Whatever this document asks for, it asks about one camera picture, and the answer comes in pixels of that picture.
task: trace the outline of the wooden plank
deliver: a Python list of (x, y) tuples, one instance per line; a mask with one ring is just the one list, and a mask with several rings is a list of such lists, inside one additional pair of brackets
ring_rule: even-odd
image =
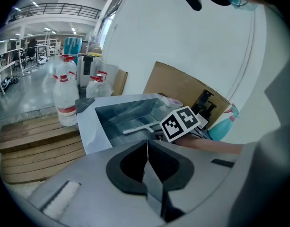
[(26, 125), (20, 125), (18, 127), (14, 127), (12, 129), (9, 129), (7, 131), (3, 132), (3, 136), (4, 135), (10, 135), (10, 134), (14, 134), (14, 133), (18, 133), (18, 132), (23, 132), (23, 131), (27, 131), (27, 130), (31, 130), (31, 129), (35, 129), (41, 126), (45, 126), (45, 125), (49, 125), (49, 124), (53, 124), (53, 123), (58, 123), (59, 122), (59, 118), (52, 118), (52, 119), (43, 119), (39, 122), (33, 123), (33, 124), (26, 124)]
[(19, 174), (9, 174), (9, 175), (2, 175), (2, 178), (5, 182), (9, 184), (20, 184), (20, 183), (31, 183), (37, 181), (43, 181), (47, 178), (57, 174), (63, 168), (74, 162), (75, 160), (68, 161), (56, 166), (48, 167), (45, 169), (26, 172), (26, 173), (19, 173)]
[(71, 145), (63, 146), (57, 149), (45, 151), (42, 153), (34, 154), (31, 156), (26, 157), (19, 157), (16, 159), (9, 159), (9, 160), (2, 160), (2, 167), (9, 167), (9, 166), (20, 166), (25, 164), (30, 164), (38, 161), (47, 160), (50, 158), (59, 157), (64, 154), (71, 153), (73, 151), (76, 151), (78, 149), (83, 149), (82, 142), (77, 142)]
[(24, 120), (24, 121), (17, 122), (17, 123), (7, 124), (7, 125), (2, 126), (2, 128), (0, 130), (0, 135), (4, 135), (8, 131), (14, 130), (16, 128), (20, 128), (22, 126), (37, 124), (39, 122), (46, 121), (49, 119), (54, 119), (57, 117), (58, 117), (58, 114), (50, 114), (50, 115), (43, 116), (43, 117), (38, 117), (38, 118), (34, 118), (34, 119)]
[(76, 136), (76, 137), (72, 137), (72, 138), (69, 138), (69, 139), (61, 140), (61, 141), (58, 141), (58, 142), (55, 142), (55, 143), (52, 143), (52, 144), (47, 144), (47, 145), (42, 145), (42, 146), (31, 148), (31, 149), (25, 149), (25, 150), (12, 152), (12, 153), (2, 154), (2, 162), (4, 160), (8, 160), (8, 159), (26, 157), (26, 156), (31, 156), (31, 155), (34, 155), (34, 154), (46, 152), (46, 151), (49, 151), (49, 150), (53, 150), (53, 149), (57, 149), (57, 148), (60, 148), (60, 147), (63, 147), (63, 146), (74, 144), (74, 143), (77, 143), (79, 141), (81, 141), (81, 137), (80, 136)]
[(44, 125), (44, 126), (41, 126), (41, 127), (37, 127), (35, 129), (30, 129), (30, 130), (17, 132), (17, 133), (13, 133), (13, 134), (6, 134), (6, 135), (4, 135), (4, 136), (2, 136), (0, 138), (0, 143), (6, 142), (6, 141), (15, 140), (15, 139), (19, 139), (19, 138), (22, 138), (22, 137), (25, 137), (25, 136), (29, 136), (29, 135), (35, 135), (35, 134), (39, 134), (39, 133), (42, 133), (42, 132), (56, 130), (56, 129), (63, 128), (63, 127), (64, 126), (61, 125), (61, 123), (56, 122), (56, 123)]
[(0, 143), (0, 153), (4, 154), (32, 147), (38, 147), (77, 135), (79, 135), (77, 126), (64, 127), (52, 131), (42, 132), (39, 134), (22, 137), (17, 140), (10, 140)]
[(7, 175), (7, 174), (32, 172), (32, 171), (56, 166), (56, 165), (59, 165), (68, 161), (72, 161), (74, 159), (84, 156), (85, 154), (86, 154), (85, 150), (82, 148), (82, 149), (73, 151), (71, 153), (64, 154), (59, 157), (50, 158), (43, 161), (38, 161), (38, 162), (29, 163), (29, 164), (20, 165), (20, 166), (4, 167), (2, 168), (2, 173)]

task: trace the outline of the spray bottle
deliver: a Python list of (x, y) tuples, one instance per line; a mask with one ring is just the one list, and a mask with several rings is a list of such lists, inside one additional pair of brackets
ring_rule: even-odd
[(224, 112), (227, 113), (233, 113), (232, 116), (229, 118), (219, 122), (217, 125), (215, 125), (212, 129), (209, 130), (209, 134), (213, 140), (220, 141), (222, 140), (226, 134), (229, 132), (229, 130), (232, 127), (233, 122), (239, 115), (239, 112), (234, 104), (232, 104), (232, 107)]

